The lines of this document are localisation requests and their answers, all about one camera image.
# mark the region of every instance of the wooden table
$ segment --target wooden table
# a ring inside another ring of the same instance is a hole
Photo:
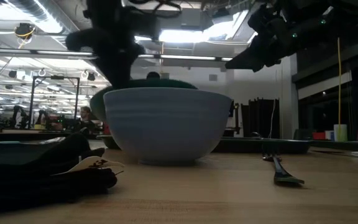
[[[104,156],[126,164],[109,195],[0,214],[0,223],[358,223],[358,158],[283,155],[286,170],[306,181],[286,188],[273,184],[273,165],[259,154],[211,154],[193,167]]]

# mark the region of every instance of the ceramic bowl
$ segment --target ceramic bowl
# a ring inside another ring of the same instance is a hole
[[[144,164],[190,162],[209,154],[227,125],[231,99],[182,88],[128,88],[104,95],[117,145]]]

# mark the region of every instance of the black cloth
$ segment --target black cloth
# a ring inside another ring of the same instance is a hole
[[[117,182],[111,169],[61,174],[81,160],[103,153],[103,148],[91,150],[81,134],[43,145],[0,144],[0,210],[67,202],[106,192]]]

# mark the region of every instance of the ceiling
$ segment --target ceiling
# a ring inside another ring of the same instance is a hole
[[[37,49],[37,50],[60,50],[66,51],[65,36],[69,32],[74,32],[80,29],[87,29],[91,27],[91,23],[83,16],[83,11],[86,9],[86,0],[38,0],[44,4],[45,8],[51,12],[50,18],[58,21],[63,27],[64,32],[59,35],[46,34],[47,28],[40,26],[39,30],[31,39],[31,41],[22,46],[22,49]],[[245,0],[217,0],[217,1],[178,1],[183,8],[182,15],[174,19],[160,19],[162,29],[192,29],[204,30],[211,26],[211,15],[217,7],[224,7],[230,5],[229,8],[232,14],[248,9],[252,11],[251,1]],[[139,9],[150,10],[155,7],[155,2],[144,5],[137,5]],[[250,13],[246,15],[244,21],[247,21]],[[12,6],[7,4],[0,4],[0,48],[16,49],[21,44],[13,30],[21,22],[34,24],[37,21],[36,17],[31,17],[24,13],[19,13]],[[172,54],[172,55],[197,55],[197,56],[213,56],[213,57],[233,57],[240,51],[247,47],[247,42],[253,34],[246,22],[243,22],[234,34],[233,38],[220,41],[207,41],[198,43],[169,43],[164,42],[155,43],[149,40],[140,40],[139,44],[143,45],[150,54]],[[216,67],[224,68],[224,62],[207,62],[196,60],[173,60],[173,59],[137,59],[133,65],[134,67]],[[29,76],[30,78],[11,78],[9,72],[11,70],[19,69],[21,74]],[[41,70],[48,75],[59,75],[65,77],[64,80],[46,79],[45,82],[50,86],[60,86],[59,91],[54,91],[48,88],[48,85],[41,83],[36,89],[35,99],[39,102],[39,108],[56,107],[59,106],[61,112],[73,112],[69,109],[73,108],[74,102],[72,100],[75,92],[75,87],[68,77],[80,78],[80,100],[79,105],[87,105],[89,101],[88,96],[92,96],[106,86],[109,82],[103,77],[103,74],[87,60],[72,60],[72,59],[53,59],[53,58],[35,58],[35,57],[2,57],[0,56],[0,93],[3,100],[0,103],[3,105],[13,105],[13,103],[20,103],[23,106],[29,106],[28,93],[31,91],[31,75],[37,75]],[[95,81],[89,81],[86,78],[86,72],[93,72],[95,74]]]

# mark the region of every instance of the black fork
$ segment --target black fork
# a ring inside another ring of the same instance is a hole
[[[267,148],[266,146],[262,146],[262,159],[264,161],[274,162],[275,184],[304,184],[305,183],[305,181],[297,179],[296,177],[292,176],[284,169],[284,167],[280,163],[282,159],[276,147]]]

